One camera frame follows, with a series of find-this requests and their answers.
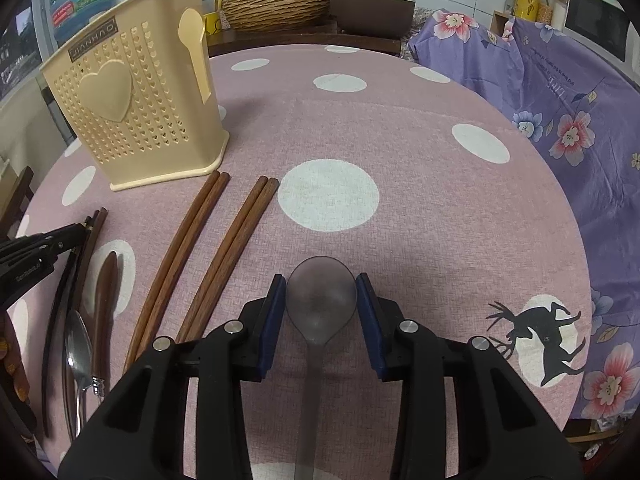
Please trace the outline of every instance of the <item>polka dot tablecloth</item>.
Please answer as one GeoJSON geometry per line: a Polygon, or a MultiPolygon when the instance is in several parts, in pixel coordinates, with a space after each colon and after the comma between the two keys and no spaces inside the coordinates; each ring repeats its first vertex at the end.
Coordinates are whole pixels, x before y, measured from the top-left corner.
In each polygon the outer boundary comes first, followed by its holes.
{"type": "MultiPolygon", "coordinates": [[[[397,301],[405,316],[439,336],[466,341],[481,334],[513,342],[510,364],[563,426],[586,360],[581,343],[590,333],[590,288],[574,216],[529,141],[478,95],[384,54],[343,46],[278,46],[217,57],[211,69],[230,133],[220,170],[231,180],[159,333],[175,337],[248,191],[259,175],[276,176],[277,197],[209,329],[265,295],[275,273],[289,276],[306,258],[326,254],[354,275],[367,272],[380,296],[397,301]],[[498,312],[498,303],[509,315],[491,326],[494,319],[487,316],[498,312]],[[514,336],[516,318],[532,308],[545,318],[544,330],[514,336]],[[549,341],[549,333],[559,339],[549,341]]],[[[162,256],[203,181],[112,192],[76,141],[24,217],[20,234],[29,235],[83,221],[101,206],[110,211],[92,258],[83,309],[91,325],[96,275],[115,250],[122,285],[111,337],[111,384],[120,377],[162,256]]],[[[42,345],[63,264],[61,258],[56,272],[11,310],[38,415],[42,345]]],[[[54,464],[69,446],[60,394],[61,338],[59,331],[50,362],[53,435],[42,442],[54,464]]],[[[285,316],[267,378],[242,386],[257,479],[292,477],[304,373],[304,341],[285,316]]],[[[377,380],[354,317],[329,342],[324,361],[316,452],[320,478],[388,478],[400,389],[399,383],[377,380]]],[[[185,433],[185,473],[191,475],[194,393],[192,384],[185,433]]],[[[96,406],[91,393],[88,406],[90,413],[96,406]]],[[[451,473],[456,467],[451,406],[448,415],[451,473]]]]}

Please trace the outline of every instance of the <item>woven brown basket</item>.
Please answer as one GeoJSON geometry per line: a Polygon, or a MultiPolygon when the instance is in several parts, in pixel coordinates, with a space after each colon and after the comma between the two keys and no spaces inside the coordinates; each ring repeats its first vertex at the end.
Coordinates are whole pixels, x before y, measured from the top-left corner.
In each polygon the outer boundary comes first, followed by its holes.
{"type": "Polygon", "coordinates": [[[222,9],[235,30],[284,30],[323,18],[329,0],[225,0],[222,9]]]}

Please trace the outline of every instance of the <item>purple floral cloth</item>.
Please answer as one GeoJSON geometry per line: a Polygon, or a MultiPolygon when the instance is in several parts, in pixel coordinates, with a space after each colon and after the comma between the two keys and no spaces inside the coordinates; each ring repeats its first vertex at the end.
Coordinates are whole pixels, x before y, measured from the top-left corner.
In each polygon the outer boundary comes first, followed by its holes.
{"type": "Polygon", "coordinates": [[[590,270],[592,337],[572,416],[635,409],[640,93],[597,54],[543,23],[515,19],[498,38],[472,18],[440,10],[409,48],[418,63],[480,94],[511,120],[573,209],[590,270]]]}

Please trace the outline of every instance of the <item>heart-shaped emblem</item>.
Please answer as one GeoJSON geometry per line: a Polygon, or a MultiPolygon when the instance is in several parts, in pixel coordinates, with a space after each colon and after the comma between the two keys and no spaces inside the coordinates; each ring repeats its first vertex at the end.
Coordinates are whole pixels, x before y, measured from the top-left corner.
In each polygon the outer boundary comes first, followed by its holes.
{"type": "Polygon", "coordinates": [[[97,73],[86,74],[78,86],[85,108],[116,123],[122,122],[131,99],[131,72],[119,59],[111,59],[97,73]]]}

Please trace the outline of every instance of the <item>microwave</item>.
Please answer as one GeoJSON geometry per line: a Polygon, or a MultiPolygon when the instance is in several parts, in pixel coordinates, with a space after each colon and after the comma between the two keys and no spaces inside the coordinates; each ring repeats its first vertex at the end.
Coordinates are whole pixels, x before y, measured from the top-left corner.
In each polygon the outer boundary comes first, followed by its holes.
{"type": "Polygon", "coordinates": [[[616,0],[569,0],[562,31],[640,84],[640,37],[616,0]]]}

